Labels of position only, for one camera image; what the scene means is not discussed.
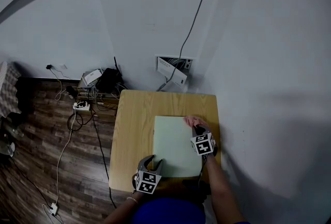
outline black cable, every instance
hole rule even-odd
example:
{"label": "black cable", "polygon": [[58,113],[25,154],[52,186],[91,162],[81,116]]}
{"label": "black cable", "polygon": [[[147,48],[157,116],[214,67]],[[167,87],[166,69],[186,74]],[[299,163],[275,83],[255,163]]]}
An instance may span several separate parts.
{"label": "black cable", "polygon": [[53,216],[54,218],[56,218],[61,224],[64,224],[63,221],[59,220],[57,217]]}
{"label": "black cable", "polygon": [[203,163],[202,163],[201,171],[199,173],[198,186],[199,186],[199,183],[200,183],[200,179],[201,179],[201,175],[202,175],[202,172],[203,172],[203,168],[205,167],[205,164],[207,162],[207,155],[202,155],[202,158],[203,158]]}
{"label": "black cable", "polygon": [[54,224],[54,222],[52,221],[51,217],[47,214],[47,212],[46,212],[46,210],[45,210],[45,208],[43,206],[42,206],[42,209],[45,212],[45,214],[48,216],[48,218],[50,219],[51,223]]}
{"label": "black cable", "polygon": [[12,160],[12,162],[14,163],[14,165],[16,166],[16,168],[17,168],[17,169],[19,170],[19,172],[23,175],[23,177],[24,177],[25,179],[27,179],[30,183],[32,183],[32,185],[38,190],[38,192],[41,194],[42,198],[44,198],[44,200],[45,200],[47,206],[48,206],[49,208],[51,208],[50,205],[48,205],[48,202],[47,202],[46,198],[43,196],[42,192],[38,189],[38,187],[37,187],[33,182],[31,182],[31,181],[30,181],[30,180],[29,180],[29,179],[23,174],[23,172],[20,170],[20,168],[18,168],[18,166],[16,165],[14,159],[13,159],[12,157],[10,157],[10,156],[9,156],[9,158]]}
{"label": "black cable", "polygon": [[[190,29],[190,31],[189,31],[189,33],[188,33],[188,35],[187,35],[187,37],[186,37],[186,39],[185,39],[183,45],[182,45],[182,48],[180,49],[179,59],[182,57],[183,47],[184,47],[184,45],[185,45],[187,39],[189,38],[189,36],[190,36],[190,34],[191,34],[191,32],[192,32],[192,29],[193,29],[193,26],[194,26],[194,24],[195,24],[195,20],[197,19],[197,16],[198,16],[198,13],[199,13],[199,10],[200,10],[200,7],[201,7],[201,4],[202,4],[202,1],[203,1],[203,0],[200,0],[200,3],[199,3],[199,6],[198,6],[198,9],[197,9],[197,12],[195,13],[194,20],[193,20],[193,23],[192,23],[192,25],[191,25],[191,29]],[[172,79],[172,77],[174,76],[174,73],[175,73],[175,70],[177,69],[177,67],[178,67],[178,64],[177,64],[177,66],[174,68],[174,70],[173,70],[173,72],[172,72],[172,74],[171,74],[171,77],[166,81],[166,83],[162,84],[162,85],[156,90],[157,92],[158,92],[159,90],[161,90],[161,89],[162,89],[162,88],[163,88],[168,82],[171,81],[171,79]]]}
{"label": "black cable", "polygon": [[[99,140],[99,145],[100,145],[100,150],[101,150],[101,153],[102,153],[103,164],[104,164],[104,168],[105,168],[105,170],[106,170],[107,178],[108,178],[108,180],[109,180],[109,175],[108,175],[108,171],[107,171],[106,161],[105,161],[105,159],[104,159],[104,154],[103,154],[103,151],[102,151],[102,146],[101,146],[100,136],[99,136],[99,132],[98,132],[97,126],[96,126],[96,124],[95,124],[95,120],[94,120],[94,114],[95,114],[96,112],[94,111],[94,114],[92,114],[92,111],[94,111],[94,110],[93,110],[93,108],[91,107],[91,116],[92,116],[92,119],[93,119],[93,125],[94,125],[94,127],[95,127],[95,131],[97,132],[97,136],[98,136],[98,140]],[[111,189],[110,189],[110,187],[109,187],[109,197],[110,197],[110,200],[111,200],[112,203],[113,203],[114,208],[117,208],[116,205],[115,205],[115,203],[114,203],[114,201],[113,201],[112,193],[111,193]]]}
{"label": "black cable", "polygon": [[[68,118],[68,120],[67,120],[67,127],[68,127],[69,130],[71,130],[71,127],[70,127],[70,120],[72,119],[73,116],[74,116],[74,114],[72,114],[71,116],[69,116],[69,118]],[[80,119],[82,120],[82,123],[79,123],[79,122],[78,122],[77,116],[80,117]],[[82,117],[80,114],[77,114],[77,113],[76,113],[76,121],[77,121],[77,123],[80,125],[80,127],[77,128],[77,129],[73,129],[72,131],[76,132],[76,131],[80,130],[80,129],[82,128],[82,126],[85,126],[85,125],[86,125],[88,122],[90,122],[91,120],[92,120],[92,117],[91,117],[86,123],[84,123],[84,119],[83,119],[83,117]]]}

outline white cable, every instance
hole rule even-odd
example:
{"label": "white cable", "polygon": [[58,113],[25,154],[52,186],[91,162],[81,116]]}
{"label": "white cable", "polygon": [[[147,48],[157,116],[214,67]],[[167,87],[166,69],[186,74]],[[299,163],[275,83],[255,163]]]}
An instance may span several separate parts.
{"label": "white cable", "polygon": [[68,140],[67,144],[64,146],[64,148],[63,148],[63,150],[61,152],[61,155],[60,155],[60,158],[58,159],[58,163],[57,163],[57,167],[56,167],[56,190],[57,190],[57,198],[56,198],[55,205],[57,205],[57,201],[58,201],[58,197],[59,197],[59,193],[58,193],[58,166],[60,164],[60,161],[61,161],[61,157],[63,155],[63,152],[64,152],[64,150],[66,149],[67,145],[70,142],[71,135],[72,135],[72,127],[73,127],[74,121],[76,120],[76,109],[74,108],[73,110],[74,110],[74,119],[73,119],[73,121],[71,123],[69,140]]}
{"label": "white cable", "polygon": [[124,87],[123,85],[121,85],[120,83],[117,83],[117,85],[121,86],[122,88],[126,89],[126,87]]}
{"label": "white cable", "polygon": [[50,69],[50,71],[53,73],[53,75],[56,77],[57,81],[60,83],[61,85],[61,91],[58,92],[57,95],[55,95],[55,101],[59,101],[61,99],[61,94],[65,92],[65,90],[63,90],[62,87],[62,82],[58,79],[57,75],[52,71],[52,69]]}
{"label": "white cable", "polygon": [[119,89],[116,87],[116,85],[114,86],[116,88],[116,90],[118,91],[118,94],[121,95],[121,92],[119,91]]}
{"label": "white cable", "polygon": [[50,219],[51,223],[53,223],[53,224],[54,224],[54,222],[52,221],[51,217],[50,217],[49,215],[47,215],[47,213],[46,213],[46,210],[45,210],[44,206],[46,206],[46,205],[42,204],[42,209],[43,209],[43,211],[45,212],[46,216],[48,216],[48,218]]}
{"label": "white cable", "polygon": [[113,97],[115,97],[117,100],[119,100],[115,95],[113,95],[112,93],[110,93]]}

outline light green paper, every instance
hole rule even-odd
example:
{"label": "light green paper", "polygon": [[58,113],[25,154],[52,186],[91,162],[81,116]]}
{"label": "light green paper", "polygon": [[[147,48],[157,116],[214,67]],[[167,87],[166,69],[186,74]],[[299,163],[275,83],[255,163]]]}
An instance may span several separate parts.
{"label": "light green paper", "polygon": [[198,176],[201,156],[191,145],[192,129],[182,117],[155,116],[154,164],[163,159],[162,177]]}

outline wires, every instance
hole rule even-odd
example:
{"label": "wires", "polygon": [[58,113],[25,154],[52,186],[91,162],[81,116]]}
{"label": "wires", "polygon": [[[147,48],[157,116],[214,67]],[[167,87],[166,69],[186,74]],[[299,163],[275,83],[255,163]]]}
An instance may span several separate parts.
{"label": "wires", "polygon": [[60,161],[61,161],[61,158],[62,158],[62,155],[63,155],[63,152],[64,150],[66,149],[67,145],[69,144],[70,142],[70,139],[71,139],[71,135],[72,135],[72,127],[73,127],[73,124],[74,124],[74,121],[76,120],[76,109],[74,109],[74,119],[71,123],[71,129],[70,129],[70,136],[69,136],[69,140],[67,142],[67,144],[64,146],[62,152],[61,152],[61,155],[60,155],[60,158],[58,159],[58,163],[57,163],[57,166],[56,166],[56,190],[57,190],[57,198],[56,198],[56,202],[55,202],[55,205],[57,205],[57,201],[58,201],[58,197],[59,197],[59,193],[58,193],[58,166],[60,164]]}
{"label": "wires", "polygon": [[14,163],[14,165],[16,166],[16,168],[19,170],[19,172],[23,175],[23,177],[25,178],[25,179],[27,179],[36,189],[37,189],[37,191],[41,194],[41,196],[42,196],[42,198],[45,200],[45,202],[46,202],[46,204],[47,204],[47,206],[49,207],[49,208],[51,208],[50,207],[50,205],[48,204],[48,202],[47,202],[47,200],[46,200],[46,198],[43,196],[43,194],[42,194],[42,192],[39,190],[39,188],[33,183],[33,182],[31,182],[30,180],[29,180],[29,178],[27,178],[25,175],[24,175],[24,173],[20,170],[20,168],[18,168],[18,166],[16,165],[16,163],[15,163],[15,161],[14,161],[14,159],[12,158],[12,157],[10,157],[9,156],[9,158],[12,160],[12,162]]}
{"label": "wires", "polygon": [[[124,89],[126,89],[126,86],[122,83],[117,83],[117,85],[120,85],[121,87],[123,87]],[[92,101],[96,104],[96,107],[100,110],[100,111],[109,111],[109,110],[115,110],[117,105],[113,104],[113,103],[108,103],[108,102],[104,102],[102,100],[102,94],[99,94],[99,90],[96,89],[95,87],[91,87],[89,90],[87,90],[85,92],[85,97],[89,100],[89,96],[91,95]],[[116,97],[114,94],[111,94],[114,98],[116,98],[117,100],[119,100],[118,97]],[[100,97],[101,102],[103,102],[103,104],[99,104],[97,101],[98,96]]]}
{"label": "wires", "polygon": [[[108,171],[107,171],[106,161],[105,161],[105,159],[104,159],[104,154],[103,154],[103,151],[102,151],[102,146],[101,146],[100,136],[99,136],[99,132],[98,132],[97,126],[96,126],[95,121],[94,121],[94,114],[92,114],[92,110],[93,110],[93,108],[91,108],[91,116],[92,116],[92,119],[93,119],[93,125],[94,125],[95,131],[96,131],[97,136],[98,136],[99,145],[100,145],[100,150],[101,150],[101,153],[102,153],[103,164],[104,164],[104,168],[105,168],[105,170],[106,170],[107,178],[108,178],[108,180],[109,180],[109,175],[108,175]],[[114,208],[117,208],[116,205],[115,205],[115,203],[114,203],[114,201],[113,201],[112,193],[111,193],[111,189],[110,189],[110,187],[109,187],[109,197],[110,197],[110,200],[111,200],[112,203],[113,203]]]}
{"label": "wires", "polygon": [[[14,161],[14,159],[13,158],[11,158],[11,157],[9,157],[11,160],[12,160],[12,162],[14,163],[14,165],[16,166],[16,168],[18,169],[18,171],[23,175],[23,177],[25,178],[25,179],[27,179],[36,189],[37,189],[37,191],[41,194],[41,196],[42,196],[42,198],[45,200],[45,202],[46,202],[46,204],[47,204],[47,206],[49,207],[49,208],[51,208],[50,206],[49,206],[49,204],[48,204],[48,202],[47,202],[47,200],[46,200],[46,198],[43,196],[43,194],[42,194],[42,192],[39,190],[39,188],[33,183],[33,182],[31,182],[30,181],[30,179],[29,178],[27,178],[25,175],[24,175],[24,173],[20,170],[20,168],[18,168],[18,166],[16,165],[16,163],[15,163],[15,161]],[[47,212],[45,211],[45,204],[42,204],[42,209],[43,209],[43,211],[45,212],[45,214],[48,216],[48,218],[50,219],[50,221],[51,221],[51,223],[53,223],[54,224],[54,222],[52,221],[52,219],[50,218],[50,216],[47,214]],[[53,216],[53,217],[55,217],[59,222],[61,222],[62,224],[64,223],[63,222],[63,220],[62,221],[60,221],[56,216]]]}
{"label": "wires", "polygon": [[63,89],[62,87],[62,82],[58,79],[57,75],[52,71],[52,69],[49,69],[53,75],[56,77],[57,81],[60,83],[61,86],[61,91],[58,92],[57,95],[55,95],[55,101],[59,101],[61,99],[61,94],[65,92],[65,89]]}
{"label": "wires", "polygon": [[64,78],[67,78],[67,79],[71,80],[69,77],[67,77],[67,76],[64,76],[62,71],[60,71],[60,70],[57,70],[56,68],[54,68],[54,69],[55,69],[57,72],[61,72],[61,74],[62,74],[62,76],[63,76]]}
{"label": "wires", "polygon": [[[74,114],[72,114],[71,116],[69,116],[69,118],[68,118],[68,120],[67,120],[67,127],[68,127],[68,129],[69,129],[70,131],[72,131],[72,132],[76,132],[76,131],[80,130],[80,129],[82,128],[82,126],[85,126],[88,122],[90,122],[90,121],[92,120],[92,117],[91,117],[86,123],[84,123],[83,117],[82,117],[80,114],[76,113],[76,122],[80,125],[80,127],[77,128],[77,129],[72,129],[72,128],[70,127],[70,120],[71,120],[71,118],[72,118],[73,116],[74,116]],[[78,118],[77,118],[78,116],[81,118],[82,123],[79,123],[79,122],[78,122]]]}
{"label": "wires", "polygon": [[[194,26],[194,24],[195,24],[195,20],[196,20],[196,18],[197,18],[197,16],[198,16],[198,13],[199,13],[199,10],[200,10],[200,7],[201,7],[201,4],[202,4],[202,1],[203,1],[203,0],[200,0],[200,3],[199,3],[199,6],[198,6],[198,9],[197,9],[197,12],[195,13],[194,20],[193,20],[193,23],[192,23],[192,25],[191,25],[191,29],[190,29],[190,31],[189,31],[189,33],[188,33],[188,35],[187,35],[187,37],[186,37],[186,39],[185,39],[183,45],[182,45],[182,48],[180,49],[179,59],[182,57],[183,47],[184,47],[184,45],[185,45],[187,39],[189,38],[189,36],[190,36],[190,34],[191,34],[191,32],[192,32],[192,29],[193,29],[193,26]],[[172,72],[170,78],[169,78],[164,84],[162,84],[162,85],[156,90],[157,92],[160,91],[163,87],[166,86],[166,84],[167,84],[168,82],[171,81],[171,79],[172,79],[172,77],[174,76],[175,70],[177,69],[178,65],[179,65],[179,63],[178,63],[178,64],[176,65],[176,67],[174,68],[174,70],[173,70],[173,72]]]}
{"label": "wires", "polygon": [[51,223],[54,224],[54,222],[52,221],[52,219],[50,218],[50,216],[46,213],[46,210],[45,210],[44,206],[45,206],[45,205],[42,204],[42,209],[43,209],[43,211],[45,212],[46,216],[48,216],[48,218],[50,219]]}
{"label": "wires", "polygon": [[198,178],[198,188],[200,188],[201,175],[202,175],[202,172],[203,172],[203,168],[205,167],[205,164],[207,162],[207,155],[202,155],[203,163],[202,163],[201,171],[200,171],[199,178]]}
{"label": "wires", "polygon": [[63,224],[64,222],[63,222],[63,220],[61,221],[61,220],[59,220],[56,216],[53,216],[54,218],[56,218],[61,224]]}

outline white device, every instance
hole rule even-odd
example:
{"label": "white device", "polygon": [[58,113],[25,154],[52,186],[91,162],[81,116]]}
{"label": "white device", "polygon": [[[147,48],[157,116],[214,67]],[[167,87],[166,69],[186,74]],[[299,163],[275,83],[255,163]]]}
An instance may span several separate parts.
{"label": "white device", "polygon": [[86,85],[90,85],[94,82],[96,82],[101,77],[100,70],[96,69],[95,71],[92,71],[90,74],[86,75],[84,77],[84,82]]}
{"label": "white device", "polygon": [[153,194],[161,179],[161,175],[138,171],[138,174],[134,177],[134,179],[136,181],[137,191]]}
{"label": "white device", "polygon": [[[166,62],[165,60],[161,59],[160,57],[157,58],[157,71],[163,74],[167,79],[170,79],[172,72],[174,71],[175,67]],[[174,75],[171,79],[179,87],[183,88],[186,82],[187,76],[182,73],[180,70],[176,69]]]}
{"label": "white device", "polygon": [[215,140],[212,133],[207,133],[191,138],[191,144],[194,151],[201,156],[214,151]]}
{"label": "white device", "polygon": [[58,207],[57,205],[55,205],[54,203],[52,203],[52,206],[50,208],[50,212],[53,216],[56,216],[56,213],[57,213],[57,210],[58,210]]}

